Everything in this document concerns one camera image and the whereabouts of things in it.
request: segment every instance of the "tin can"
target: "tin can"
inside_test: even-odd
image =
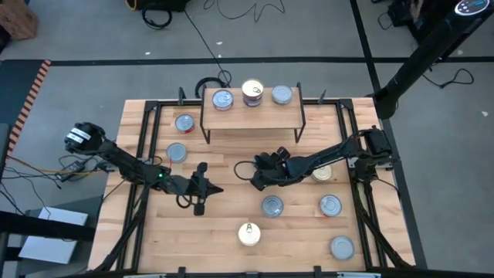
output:
[[[333,171],[331,170],[331,166],[326,165],[324,167],[312,171],[310,177],[317,182],[326,182],[330,180],[332,174]]]
[[[341,201],[335,195],[326,195],[319,202],[319,208],[325,216],[338,216],[341,212]]]
[[[283,201],[278,196],[268,196],[262,201],[262,212],[266,217],[278,217],[283,212]]]
[[[254,246],[261,239],[261,230],[254,223],[246,223],[239,229],[239,239],[245,246]]]
[[[355,248],[352,240],[346,236],[335,237],[330,244],[331,254],[338,260],[349,260],[354,257]]]
[[[194,118],[189,114],[182,114],[175,120],[175,127],[181,133],[189,133],[194,130]]]
[[[246,80],[242,84],[242,92],[244,103],[249,107],[256,107],[262,102],[262,92],[264,86],[261,81],[256,79]]]
[[[287,105],[292,101],[293,91],[288,86],[276,86],[272,88],[272,101],[279,105]]]
[[[217,110],[226,111],[233,106],[233,94],[227,90],[219,90],[213,94],[213,105]]]
[[[173,143],[167,147],[167,156],[172,163],[182,163],[187,158],[187,149],[181,143]]]

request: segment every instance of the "wooden table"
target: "wooden table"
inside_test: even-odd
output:
[[[379,126],[371,98],[355,98],[353,102],[359,129]],[[130,154],[136,154],[144,103],[145,100],[128,100],[123,109],[117,144]],[[188,157],[182,164],[173,164],[172,173],[190,177],[199,162],[208,162],[205,176],[225,191],[208,198],[202,217],[193,216],[191,208],[177,207],[174,195],[152,191],[139,273],[176,273],[179,266],[186,266],[188,273],[306,272],[313,271],[313,266],[322,266],[323,271],[364,270],[346,162],[332,165],[333,176],[327,184],[316,184],[306,178],[298,185],[272,186],[263,192],[237,179],[232,170],[237,161],[252,160],[254,154],[273,152],[279,146],[286,147],[292,155],[308,155],[340,143],[336,109],[327,105],[305,106],[306,128],[298,144],[293,140],[292,130],[280,129],[217,130],[211,144],[206,144],[199,128],[190,134],[175,129],[174,120],[183,113],[192,115],[198,124],[200,107],[165,107],[161,111],[156,155],[168,166],[167,146],[181,142],[188,149]],[[351,134],[347,113],[345,117]],[[151,115],[145,154],[149,151],[153,119]],[[252,173],[249,169],[242,170],[245,175]],[[378,174],[394,183],[391,172],[379,169]],[[118,174],[111,174],[106,193],[120,181]],[[120,237],[129,186],[120,186],[102,205],[89,269],[103,261]],[[381,231],[402,258],[413,264],[397,192],[380,181],[374,181],[372,186]],[[342,201],[343,210],[337,217],[325,217],[318,209],[319,200],[327,194],[334,194]],[[262,214],[261,201],[267,195],[278,195],[284,201],[285,209],[276,219]],[[254,222],[262,230],[261,240],[254,247],[243,246],[238,241],[237,231],[245,222]],[[356,249],[355,256],[348,261],[334,259],[328,249],[330,240],[341,235],[351,238]],[[367,235],[374,265],[378,265],[374,238],[368,231]],[[131,250],[127,249],[127,267]]]

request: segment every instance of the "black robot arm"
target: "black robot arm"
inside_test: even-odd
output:
[[[367,149],[361,147],[363,138]],[[306,157],[290,157],[290,153],[280,147],[271,155],[256,155],[252,185],[262,191],[270,185],[287,186],[301,182],[318,168],[347,158],[357,158],[354,162],[357,177],[369,180],[375,176],[375,166],[389,159],[391,146],[383,131],[373,127],[350,135],[345,141]]]
[[[204,214],[205,199],[212,194],[223,192],[213,185],[204,173],[208,165],[198,165],[190,179],[180,175],[171,175],[171,169],[161,165],[146,164],[126,151],[120,149],[113,141],[105,137],[103,128],[91,123],[76,124],[65,138],[66,150],[70,153],[97,155],[119,168],[122,177],[135,185],[150,186],[167,194],[189,196],[187,208],[191,205],[191,197],[198,197],[195,215]]]

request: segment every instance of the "orange and black tape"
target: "orange and black tape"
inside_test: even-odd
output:
[[[24,105],[22,105],[21,112],[19,112],[17,120],[15,121],[12,131],[10,132],[7,155],[12,155],[15,145],[17,144],[17,141],[19,141],[22,128],[24,127],[25,121],[28,119],[32,106],[38,96],[39,89],[41,88],[43,80],[48,73],[49,65],[51,64],[52,61],[44,60],[38,70],[38,74],[36,74],[36,78],[31,85],[31,90],[29,90],[28,96],[25,98]]]

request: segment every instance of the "gray floor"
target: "gray floor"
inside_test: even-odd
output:
[[[142,23],[139,13],[128,11],[121,0],[31,2],[40,18],[38,37],[11,44],[0,59],[209,57],[183,14],[174,14],[168,30],[155,32]],[[222,1],[222,10],[236,15],[250,2]],[[257,2],[279,4],[275,0]],[[215,55],[363,56],[348,1],[285,0],[285,15],[268,8],[257,24],[250,16],[229,22],[215,8],[203,11],[203,3],[192,1],[188,11]],[[408,56],[414,47],[408,32],[383,31],[377,25],[376,18],[385,11],[386,4],[372,5],[368,0],[358,3],[373,55]],[[463,56],[494,55],[493,19],[460,46],[465,50]],[[381,84],[399,66],[376,65]],[[494,273],[490,259],[494,249],[490,235],[494,229],[494,189],[490,186],[494,174],[489,169],[494,151],[490,144],[494,128],[494,64],[441,64],[428,76],[445,82],[461,67],[472,72],[475,84],[440,90],[419,80],[401,98],[391,122],[429,267]],[[319,96],[323,90],[330,97],[358,97],[372,88],[363,63],[229,64],[224,68],[232,73],[233,86],[251,77],[261,79],[267,86],[300,81],[308,97]],[[109,137],[114,137],[126,99],[175,98],[179,86],[192,97],[197,81],[216,76],[217,72],[215,65],[51,67],[14,156],[41,168],[57,169],[57,158],[66,154],[63,138],[74,123],[98,123]],[[58,205],[103,194],[105,181],[105,175],[94,175],[80,182],[64,183],[60,191],[49,181],[39,179],[36,189],[47,205]],[[5,185],[22,209],[40,208],[27,181],[5,181]],[[12,211],[3,201],[0,209]],[[82,267],[59,267],[31,276],[59,276]]]

